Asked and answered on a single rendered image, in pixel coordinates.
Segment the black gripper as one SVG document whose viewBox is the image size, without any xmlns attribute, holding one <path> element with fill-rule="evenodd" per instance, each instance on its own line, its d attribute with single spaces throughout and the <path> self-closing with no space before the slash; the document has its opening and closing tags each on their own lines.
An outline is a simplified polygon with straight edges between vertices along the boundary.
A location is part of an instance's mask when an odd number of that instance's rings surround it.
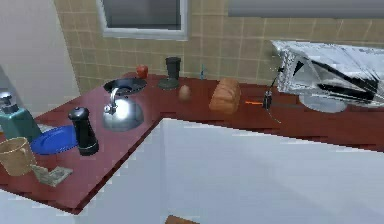
<svg viewBox="0 0 384 224">
<path fill-rule="evenodd" d="M 281 124 L 282 122 L 273 115 L 273 113 L 271 112 L 270 105 L 272 103 L 272 88 L 277 83 L 279 76 L 283 72 L 284 72 L 284 67 L 279 67 L 277 69 L 276 76 L 274 77 L 272 83 L 269 85 L 267 91 L 264 94 L 264 98 L 263 98 L 263 108 L 267 110 L 267 113 L 270 116 L 270 118 L 279 124 Z"/>
</svg>

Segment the brown egg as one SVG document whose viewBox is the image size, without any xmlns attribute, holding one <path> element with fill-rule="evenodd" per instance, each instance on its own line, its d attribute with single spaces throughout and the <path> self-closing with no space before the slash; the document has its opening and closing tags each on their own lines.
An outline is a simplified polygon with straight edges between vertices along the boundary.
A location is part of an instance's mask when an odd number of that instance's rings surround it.
<svg viewBox="0 0 384 224">
<path fill-rule="evenodd" d="M 191 98 L 191 89 L 187 85 L 183 85 L 179 89 L 178 98 L 181 101 L 188 101 Z"/>
</svg>

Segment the brown bread loaf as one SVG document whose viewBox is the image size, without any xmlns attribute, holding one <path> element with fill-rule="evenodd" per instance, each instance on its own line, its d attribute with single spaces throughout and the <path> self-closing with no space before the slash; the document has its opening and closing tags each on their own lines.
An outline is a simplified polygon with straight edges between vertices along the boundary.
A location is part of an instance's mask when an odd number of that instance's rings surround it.
<svg viewBox="0 0 384 224">
<path fill-rule="evenodd" d="M 223 78 L 214 90 L 209 108 L 212 111 L 233 114 L 238 109 L 240 96 L 239 82 L 232 78 Z"/>
</svg>

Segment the white cupboard with red worktop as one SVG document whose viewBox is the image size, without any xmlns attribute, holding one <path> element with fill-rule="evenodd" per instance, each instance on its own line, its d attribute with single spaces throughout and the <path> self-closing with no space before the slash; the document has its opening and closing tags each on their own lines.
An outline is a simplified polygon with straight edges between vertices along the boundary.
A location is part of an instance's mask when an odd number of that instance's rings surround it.
<svg viewBox="0 0 384 224">
<path fill-rule="evenodd" d="M 0 224 L 384 224 L 384 109 L 326 114 L 276 94 L 279 124 L 245 104 L 262 96 L 257 85 L 229 116 L 209 109 L 211 80 L 192 80 L 187 103 L 147 82 L 135 97 L 145 121 L 128 132 L 103 127 L 104 89 L 73 100 L 100 148 L 40 157 L 73 170 L 58 186 L 0 168 Z"/>
</svg>

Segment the black coffee machine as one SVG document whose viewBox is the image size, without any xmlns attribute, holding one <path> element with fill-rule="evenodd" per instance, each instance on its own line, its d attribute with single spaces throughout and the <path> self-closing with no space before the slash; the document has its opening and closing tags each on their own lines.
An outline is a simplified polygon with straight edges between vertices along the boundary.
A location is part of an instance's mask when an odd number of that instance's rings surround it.
<svg viewBox="0 0 384 224">
<path fill-rule="evenodd" d="M 180 74 L 180 57 L 167 57 L 165 59 L 167 67 L 167 78 L 162 78 L 158 82 L 158 87 L 162 90 L 172 90 L 179 86 L 179 74 Z"/>
</svg>

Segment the white framed window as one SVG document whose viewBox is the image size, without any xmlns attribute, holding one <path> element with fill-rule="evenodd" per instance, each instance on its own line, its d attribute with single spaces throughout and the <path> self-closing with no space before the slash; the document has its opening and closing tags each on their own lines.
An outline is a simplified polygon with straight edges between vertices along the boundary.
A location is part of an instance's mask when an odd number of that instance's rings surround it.
<svg viewBox="0 0 384 224">
<path fill-rule="evenodd" d="M 189 0 L 95 0 L 104 37 L 186 41 Z"/>
</svg>

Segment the black frying pan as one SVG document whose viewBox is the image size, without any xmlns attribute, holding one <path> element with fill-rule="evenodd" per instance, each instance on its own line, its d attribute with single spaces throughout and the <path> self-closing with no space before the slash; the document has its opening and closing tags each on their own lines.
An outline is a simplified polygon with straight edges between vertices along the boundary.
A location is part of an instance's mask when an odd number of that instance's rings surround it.
<svg viewBox="0 0 384 224">
<path fill-rule="evenodd" d="M 140 92 L 147 85 L 144 79 L 140 78 L 122 78 L 107 82 L 103 88 L 108 93 L 111 93 L 115 88 L 118 88 L 118 95 L 130 95 Z"/>
</svg>

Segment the silver kettle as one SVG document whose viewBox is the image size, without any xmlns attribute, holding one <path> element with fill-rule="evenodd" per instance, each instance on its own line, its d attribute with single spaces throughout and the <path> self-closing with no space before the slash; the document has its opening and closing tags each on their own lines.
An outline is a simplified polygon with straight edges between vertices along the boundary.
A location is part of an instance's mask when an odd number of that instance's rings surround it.
<svg viewBox="0 0 384 224">
<path fill-rule="evenodd" d="M 109 103 L 103 109 L 103 126 L 113 132 L 126 132 L 144 122 L 144 113 L 139 104 L 128 97 L 118 97 L 119 88 L 110 94 Z"/>
</svg>

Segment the brown wooden block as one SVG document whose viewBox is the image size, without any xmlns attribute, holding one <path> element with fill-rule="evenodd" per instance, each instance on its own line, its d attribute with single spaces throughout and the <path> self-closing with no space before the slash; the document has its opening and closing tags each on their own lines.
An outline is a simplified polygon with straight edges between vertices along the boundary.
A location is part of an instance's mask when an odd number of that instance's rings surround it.
<svg viewBox="0 0 384 224">
<path fill-rule="evenodd" d="M 199 224 L 197 222 L 180 218 L 174 215 L 169 215 L 165 221 L 165 224 Z"/>
</svg>

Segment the black pepper mill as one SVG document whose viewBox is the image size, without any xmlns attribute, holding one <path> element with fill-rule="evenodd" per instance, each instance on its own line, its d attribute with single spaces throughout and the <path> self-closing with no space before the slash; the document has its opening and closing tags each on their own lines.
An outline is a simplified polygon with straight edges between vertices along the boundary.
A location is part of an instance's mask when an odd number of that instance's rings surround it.
<svg viewBox="0 0 384 224">
<path fill-rule="evenodd" d="M 81 156 L 91 156 L 98 152 L 99 144 L 89 120 L 89 110 L 85 107 L 75 107 L 68 118 L 72 121 L 78 150 Z"/>
</svg>

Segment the blue plate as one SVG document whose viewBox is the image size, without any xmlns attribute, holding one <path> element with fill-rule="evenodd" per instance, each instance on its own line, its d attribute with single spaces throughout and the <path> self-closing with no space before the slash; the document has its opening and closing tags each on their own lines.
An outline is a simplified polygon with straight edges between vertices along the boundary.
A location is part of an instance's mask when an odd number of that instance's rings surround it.
<svg viewBox="0 0 384 224">
<path fill-rule="evenodd" d="M 77 145 L 75 129 L 72 125 L 50 129 L 30 143 L 33 153 L 54 155 L 65 152 Z"/>
</svg>

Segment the grey green folded cloth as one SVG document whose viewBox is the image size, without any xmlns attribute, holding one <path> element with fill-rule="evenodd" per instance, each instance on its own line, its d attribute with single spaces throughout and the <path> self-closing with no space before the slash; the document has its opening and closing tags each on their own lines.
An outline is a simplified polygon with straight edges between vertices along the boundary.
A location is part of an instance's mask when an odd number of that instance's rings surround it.
<svg viewBox="0 0 384 224">
<path fill-rule="evenodd" d="M 31 168 L 40 183 L 49 185 L 51 187 L 56 187 L 73 173 L 72 169 L 60 166 L 55 167 L 51 171 L 45 167 L 37 165 L 32 165 Z"/>
</svg>

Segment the green soap dispenser bottle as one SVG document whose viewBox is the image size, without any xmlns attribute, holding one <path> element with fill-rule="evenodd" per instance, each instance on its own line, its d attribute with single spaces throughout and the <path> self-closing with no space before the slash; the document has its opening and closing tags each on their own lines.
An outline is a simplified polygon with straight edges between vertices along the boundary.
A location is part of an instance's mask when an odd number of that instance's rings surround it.
<svg viewBox="0 0 384 224">
<path fill-rule="evenodd" d="M 42 134 L 31 113 L 7 91 L 0 92 L 0 127 L 7 139 L 25 137 L 32 142 Z"/>
</svg>

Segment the tan cup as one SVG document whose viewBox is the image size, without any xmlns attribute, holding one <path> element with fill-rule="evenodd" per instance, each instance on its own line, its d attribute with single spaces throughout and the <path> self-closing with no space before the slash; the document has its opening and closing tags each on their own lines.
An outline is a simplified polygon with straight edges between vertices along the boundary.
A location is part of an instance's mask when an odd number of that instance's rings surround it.
<svg viewBox="0 0 384 224">
<path fill-rule="evenodd" d="M 17 137 L 0 143 L 0 164 L 10 176 L 22 176 L 36 164 L 28 140 Z"/>
</svg>

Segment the grey wall cupboard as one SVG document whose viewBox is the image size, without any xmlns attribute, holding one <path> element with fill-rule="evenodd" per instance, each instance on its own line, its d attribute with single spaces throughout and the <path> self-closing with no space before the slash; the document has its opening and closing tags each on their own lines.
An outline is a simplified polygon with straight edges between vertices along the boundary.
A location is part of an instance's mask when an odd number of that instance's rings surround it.
<svg viewBox="0 0 384 224">
<path fill-rule="evenodd" d="M 384 0 L 228 0 L 230 17 L 382 19 Z"/>
</svg>

